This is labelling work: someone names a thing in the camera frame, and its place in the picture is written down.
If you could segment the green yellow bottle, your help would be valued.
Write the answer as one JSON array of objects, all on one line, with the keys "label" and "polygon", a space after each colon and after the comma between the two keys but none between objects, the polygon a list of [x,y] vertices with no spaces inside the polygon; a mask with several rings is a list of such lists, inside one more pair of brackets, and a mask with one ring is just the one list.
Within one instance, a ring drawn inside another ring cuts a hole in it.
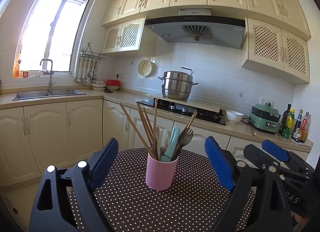
[{"label": "green yellow bottle", "polygon": [[288,139],[295,121],[295,109],[291,108],[287,114],[286,122],[283,129],[283,137]]}]

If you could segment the dark oil bottle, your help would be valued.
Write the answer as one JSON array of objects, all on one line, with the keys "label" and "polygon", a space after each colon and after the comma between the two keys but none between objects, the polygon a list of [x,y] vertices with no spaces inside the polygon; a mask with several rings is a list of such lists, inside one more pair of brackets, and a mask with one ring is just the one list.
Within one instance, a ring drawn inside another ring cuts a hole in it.
[{"label": "dark oil bottle", "polygon": [[290,112],[290,109],[291,109],[291,104],[289,103],[287,105],[287,109],[283,113],[283,117],[282,117],[282,120],[281,120],[281,123],[280,123],[280,128],[279,128],[279,134],[283,134],[284,127],[285,127],[286,120],[287,120],[287,115]]}]

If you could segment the green electric cooker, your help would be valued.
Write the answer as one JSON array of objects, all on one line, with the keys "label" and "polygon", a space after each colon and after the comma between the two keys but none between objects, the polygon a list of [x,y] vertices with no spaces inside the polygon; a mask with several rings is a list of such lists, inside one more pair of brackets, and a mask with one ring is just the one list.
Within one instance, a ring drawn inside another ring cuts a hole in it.
[{"label": "green electric cooker", "polygon": [[276,134],[280,128],[280,114],[270,105],[257,103],[252,106],[248,122],[257,130]]}]

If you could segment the white bowl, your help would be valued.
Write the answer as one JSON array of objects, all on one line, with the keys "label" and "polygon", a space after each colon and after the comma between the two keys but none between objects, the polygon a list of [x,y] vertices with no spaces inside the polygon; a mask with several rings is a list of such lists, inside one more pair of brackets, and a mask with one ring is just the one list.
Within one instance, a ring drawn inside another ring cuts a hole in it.
[{"label": "white bowl", "polygon": [[226,111],[226,118],[230,123],[237,124],[242,120],[244,115],[234,110]]}]

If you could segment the brown polka dot tablecloth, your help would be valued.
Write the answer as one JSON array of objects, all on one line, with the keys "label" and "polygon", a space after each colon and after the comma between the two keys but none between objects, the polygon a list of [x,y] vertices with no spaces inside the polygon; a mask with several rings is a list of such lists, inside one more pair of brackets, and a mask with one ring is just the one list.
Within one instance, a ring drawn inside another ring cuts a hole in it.
[{"label": "brown polka dot tablecloth", "polygon": [[171,187],[145,183],[146,149],[120,151],[94,192],[114,231],[211,231],[231,193],[223,188],[208,158],[183,150]]}]

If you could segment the black gas stove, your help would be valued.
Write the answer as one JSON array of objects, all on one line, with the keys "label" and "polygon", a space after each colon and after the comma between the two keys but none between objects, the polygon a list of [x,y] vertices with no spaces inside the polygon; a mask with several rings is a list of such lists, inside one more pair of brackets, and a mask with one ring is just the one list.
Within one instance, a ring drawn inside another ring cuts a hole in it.
[{"label": "black gas stove", "polygon": [[226,125],[225,116],[223,115],[222,110],[219,110],[219,112],[213,112],[207,109],[186,106],[182,105],[181,103],[175,103],[163,99],[158,99],[157,108],[167,112],[176,113],[188,117],[191,117],[193,113],[197,111],[197,119],[224,126]]}]

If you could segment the light wooden chopstick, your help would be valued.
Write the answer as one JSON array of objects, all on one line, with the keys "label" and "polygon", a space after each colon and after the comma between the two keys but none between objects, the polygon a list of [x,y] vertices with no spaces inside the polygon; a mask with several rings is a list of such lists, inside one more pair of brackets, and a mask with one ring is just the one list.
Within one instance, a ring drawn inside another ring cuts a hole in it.
[{"label": "light wooden chopstick", "polygon": [[191,124],[193,123],[193,121],[196,118],[196,116],[197,116],[197,110],[193,113],[193,115],[191,116],[189,121],[186,123],[184,129],[180,132],[179,138],[181,138],[182,134],[191,126]]}]

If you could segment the cream cabinets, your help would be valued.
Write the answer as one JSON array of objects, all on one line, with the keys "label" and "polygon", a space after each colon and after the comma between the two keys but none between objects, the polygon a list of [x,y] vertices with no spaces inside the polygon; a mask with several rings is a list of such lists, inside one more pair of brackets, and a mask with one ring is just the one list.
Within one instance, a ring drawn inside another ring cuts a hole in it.
[{"label": "cream cabinets", "polygon": [[157,35],[145,26],[152,18],[178,16],[182,9],[245,20],[242,67],[292,84],[310,81],[310,29],[299,0],[110,0],[103,20],[103,53],[140,50]]},{"label": "cream cabinets", "polygon": [[[119,103],[125,105],[142,137],[149,144],[141,123],[135,99],[113,99],[103,95],[83,97],[43,97],[16,100],[1,96],[1,187],[40,179],[48,165],[58,168],[89,158],[112,137],[119,141],[120,150],[143,147]],[[186,115],[157,109],[160,144],[178,125],[181,130],[189,121]],[[213,136],[222,149],[243,158],[242,148],[248,143],[261,147],[269,139],[280,147],[293,150],[306,159],[313,143],[299,145],[280,135],[256,131],[242,122],[219,125],[195,119],[191,125],[194,138],[186,149],[204,153],[204,139]]]}]

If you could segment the pink cylindrical utensil holder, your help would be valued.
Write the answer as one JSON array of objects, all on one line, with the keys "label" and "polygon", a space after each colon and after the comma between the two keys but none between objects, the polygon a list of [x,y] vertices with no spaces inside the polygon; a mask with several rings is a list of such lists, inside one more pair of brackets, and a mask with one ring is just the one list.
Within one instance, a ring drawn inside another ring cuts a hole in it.
[{"label": "pink cylindrical utensil holder", "polygon": [[164,191],[170,188],[178,158],[173,162],[160,162],[148,155],[145,183],[153,190]]}]

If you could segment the brown wooden chopstick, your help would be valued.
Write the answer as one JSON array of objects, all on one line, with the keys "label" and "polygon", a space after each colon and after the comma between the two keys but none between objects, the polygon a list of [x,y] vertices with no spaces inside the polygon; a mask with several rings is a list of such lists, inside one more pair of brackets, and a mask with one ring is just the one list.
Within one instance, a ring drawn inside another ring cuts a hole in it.
[{"label": "brown wooden chopstick", "polygon": [[150,136],[151,133],[150,133],[149,125],[148,125],[147,122],[146,122],[146,119],[145,119],[145,117],[144,117],[144,113],[143,113],[143,111],[142,111],[141,106],[140,106],[139,104],[138,104],[137,106],[138,106],[140,118],[141,118],[142,124],[143,124],[143,126],[144,126],[144,130],[145,130],[146,136],[147,136],[148,141],[149,141],[150,150],[151,150],[151,152],[152,152],[152,157],[153,157],[153,159],[156,159],[156,156],[155,156],[154,150],[153,150],[153,143],[152,143],[151,136]]},{"label": "brown wooden chopstick", "polygon": [[150,137],[151,142],[152,142],[152,148],[154,149],[154,148],[155,148],[155,140],[153,139],[153,129],[152,129],[152,126],[151,126],[151,122],[150,122],[150,120],[149,120],[149,117],[148,117],[148,114],[147,114],[145,108],[143,108],[143,112],[144,112],[145,119],[146,119],[146,123],[147,123],[147,128],[148,128],[148,132],[149,132],[149,137]]}]

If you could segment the upper cream cabinets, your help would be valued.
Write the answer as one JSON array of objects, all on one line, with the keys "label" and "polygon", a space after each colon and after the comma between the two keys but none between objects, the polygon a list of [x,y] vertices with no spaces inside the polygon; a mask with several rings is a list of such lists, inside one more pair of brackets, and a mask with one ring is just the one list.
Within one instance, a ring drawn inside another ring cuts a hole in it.
[{"label": "upper cream cabinets", "polygon": [[103,20],[103,53],[140,50],[157,35],[145,26],[152,18],[178,16],[182,9],[245,20],[242,67],[292,84],[310,81],[310,29],[299,0],[110,0]]}]

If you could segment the chrome faucet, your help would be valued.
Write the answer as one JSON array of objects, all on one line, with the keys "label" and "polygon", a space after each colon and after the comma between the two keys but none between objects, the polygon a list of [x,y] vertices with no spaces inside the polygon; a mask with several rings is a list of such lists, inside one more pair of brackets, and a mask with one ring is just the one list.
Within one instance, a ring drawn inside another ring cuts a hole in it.
[{"label": "chrome faucet", "polygon": [[43,58],[42,60],[40,60],[40,66],[42,65],[43,62],[50,62],[50,70],[44,70],[42,69],[41,72],[43,75],[49,75],[49,84],[48,84],[48,92],[52,93],[53,91],[53,85],[55,84],[53,82],[53,75],[54,75],[54,71],[53,71],[53,61],[51,59],[48,58]]}]

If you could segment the round perforated steamer plate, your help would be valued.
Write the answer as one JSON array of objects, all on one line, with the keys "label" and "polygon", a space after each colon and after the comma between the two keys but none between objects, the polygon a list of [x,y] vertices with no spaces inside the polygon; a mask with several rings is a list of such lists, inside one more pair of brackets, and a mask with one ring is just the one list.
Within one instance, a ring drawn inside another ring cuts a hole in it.
[{"label": "round perforated steamer plate", "polygon": [[156,69],[156,64],[152,61],[141,60],[137,69],[140,76],[150,77]]}]

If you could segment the hanging utensil rack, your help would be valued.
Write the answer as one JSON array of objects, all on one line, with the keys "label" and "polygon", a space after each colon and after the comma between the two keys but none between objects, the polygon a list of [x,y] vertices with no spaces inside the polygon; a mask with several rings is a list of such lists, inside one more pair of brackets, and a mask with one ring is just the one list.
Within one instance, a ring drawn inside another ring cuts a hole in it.
[{"label": "hanging utensil rack", "polygon": [[94,52],[91,48],[91,44],[87,43],[87,48],[82,49],[82,51],[78,53],[75,82],[83,86],[96,83],[98,79],[99,64],[106,60],[106,55]]}]

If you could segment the window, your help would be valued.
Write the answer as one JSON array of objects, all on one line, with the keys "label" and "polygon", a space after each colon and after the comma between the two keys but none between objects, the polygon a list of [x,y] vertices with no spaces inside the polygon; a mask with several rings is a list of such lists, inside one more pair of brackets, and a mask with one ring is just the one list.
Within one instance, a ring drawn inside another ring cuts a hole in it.
[{"label": "window", "polygon": [[35,0],[24,21],[13,78],[71,73],[74,47],[90,0]]}]

